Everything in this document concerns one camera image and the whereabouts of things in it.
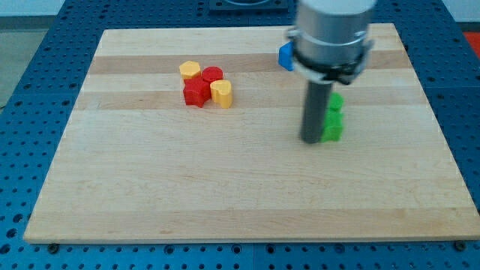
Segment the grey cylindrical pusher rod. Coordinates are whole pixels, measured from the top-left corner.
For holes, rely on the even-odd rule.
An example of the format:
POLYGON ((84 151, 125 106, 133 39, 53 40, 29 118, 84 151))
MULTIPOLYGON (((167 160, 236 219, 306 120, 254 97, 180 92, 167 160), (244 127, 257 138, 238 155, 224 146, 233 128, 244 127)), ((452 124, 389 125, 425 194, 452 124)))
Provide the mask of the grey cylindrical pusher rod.
POLYGON ((308 82, 300 131, 305 143, 314 144, 321 140, 331 93, 332 84, 308 82))

